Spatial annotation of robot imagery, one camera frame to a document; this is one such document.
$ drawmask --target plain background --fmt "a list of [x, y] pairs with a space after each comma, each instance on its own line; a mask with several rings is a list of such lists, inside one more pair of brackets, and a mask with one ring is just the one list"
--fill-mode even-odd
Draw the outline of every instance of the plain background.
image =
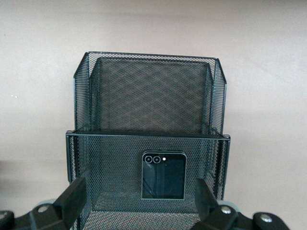
[[225, 199], [306, 229], [306, 1], [1, 0], [0, 209], [24, 214], [68, 186], [72, 78], [86, 51], [219, 58]]

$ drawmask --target mesh back panel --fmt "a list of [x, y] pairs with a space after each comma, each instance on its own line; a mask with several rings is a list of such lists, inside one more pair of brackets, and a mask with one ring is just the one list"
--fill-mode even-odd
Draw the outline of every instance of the mesh back panel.
[[74, 80], [77, 130], [223, 132], [218, 59], [89, 52]]
[[[91, 229], [92, 224], [101, 229], [176, 229], [181, 221], [191, 227], [198, 220], [196, 178], [206, 179], [216, 197], [222, 198], [227, 138], [75, 134], [70, 141], [78, 149], [72, 170], [87, 179], [88, 200], [80, 217], [81, 229]], [[141, 200], [142, 153], [146, 150], [186, 153], [185, 200]], [[144, 222], [150, 213], [154, 213], [152, 218]]]

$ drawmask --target mesh basket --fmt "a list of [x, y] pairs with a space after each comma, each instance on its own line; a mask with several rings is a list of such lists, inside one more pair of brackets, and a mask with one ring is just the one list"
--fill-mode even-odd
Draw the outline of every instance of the mesh basket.
[[226, 81], [216, 58], [88, 52], [74, 84], [76, 130], [223, 132]]
[[[69, 175], [85, 177], [87, 203], [76, 229], [189, 229], [199, 220], [196, 178], [223, 198], [230, 138], [67, 133]], [[184, 200], [141, 199], [142, 153], [180, 150], [187, 155]]]

